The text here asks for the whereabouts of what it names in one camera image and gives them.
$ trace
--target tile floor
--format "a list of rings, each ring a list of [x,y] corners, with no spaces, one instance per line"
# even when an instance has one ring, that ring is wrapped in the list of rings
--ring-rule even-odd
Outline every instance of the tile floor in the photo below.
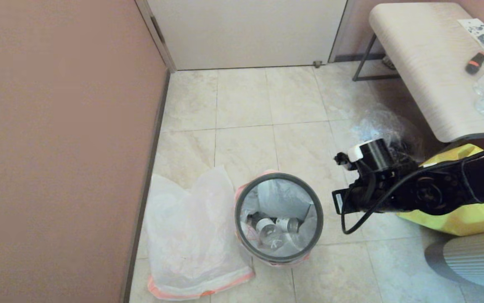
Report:
[[[427,153],[432,136],[401,80],[353,82],[357,63],[262,69],[179,71],[172,75],[154,173],[184,188],[224,165],[234,186],[273,168],[301,177],[323,206],[323,234],[311,258],[292,269],[255,260],[257,277],[200,303],[480,303],[484,287],[436,275],[423,249],[445,237],[392,214],[375,214],[349,236],[341,232],[331,191],[355,180],[332,157],[359,143],[359,115],[384,104],[415,124]],[[353,224],[357,214],[347,217]],[[142,233],[131,303],[157,303],[146,289]]]

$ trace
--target door frame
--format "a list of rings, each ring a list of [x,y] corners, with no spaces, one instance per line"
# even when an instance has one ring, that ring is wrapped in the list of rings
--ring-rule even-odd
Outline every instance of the door frame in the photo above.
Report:
[[[146,23],[146,27],[148,27],[148,31],[150,32],[150,35],[152,36],[154,43],[156,43],[156,48],[158,48],[159,54],[161,55],[163,62],[165,62],[165,65],[167,66],[169,71],[171,73],[174,73],[175,71],[177,71],[175,62],[171,58],[171,54],[169,54],[169,49],[165,44],[165,39],[161,34],[161,29],[159,28],[159,25],[157,24],[157,22],[156,23],[154,22],[155,17],[148,4],[148,1],[135,0],[135,3],[139,8],[141,16],[143,16],[144,23]]]

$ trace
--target baseboard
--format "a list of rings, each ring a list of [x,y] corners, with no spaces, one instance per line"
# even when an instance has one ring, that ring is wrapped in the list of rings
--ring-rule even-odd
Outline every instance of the baseboard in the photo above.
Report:
[[[384,58],[386,54],[369,54],[367,60],[380,60]],[[333,60],[334,62],[349,62],[349,61],[361,61],[363,54],[340,54]]]
[[[148,162],[146,179],[144,180],[143,195],[139,206],[138,222],[134,237],[134,245],[132,247],[132,256],[130,257],[130,263],[128,268],[128,276],[126,277],[126,287],[123,295],[123,302],[128,303],[130,301],[130,292],[132,290],[132,280],[134,277],[135,261],[138,255],[138,246],[141,227],[143,226],[144,209],[146,207],[146,198],[148,198],[148,190],[150,189],[150,178],[152,177],[152,171],[154,168],[154,160],[156,159],[156,151],[158,149],[159,131],[161,130],[161,121],[163,120],[163,111],[165,110],[165,102],[167,101],[167,89],[169,88],[169,80],[171,79],[171,72],[167,70],[165,74],[165,85],[163,86],[163,93],[161,101],[159,103],[158,111],[156,111],[156,119],[154,121],[154,133],[152,139],[152,148],[150,151],[150,158]]]

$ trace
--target trash can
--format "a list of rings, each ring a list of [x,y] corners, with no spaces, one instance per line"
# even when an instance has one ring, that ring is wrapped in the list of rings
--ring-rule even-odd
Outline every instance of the trash can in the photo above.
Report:
[[[236,233],[243,247],[271,266],[291,266],[309,257],[322,233],[322,205],[296,176],[267,170],[238,188]]]

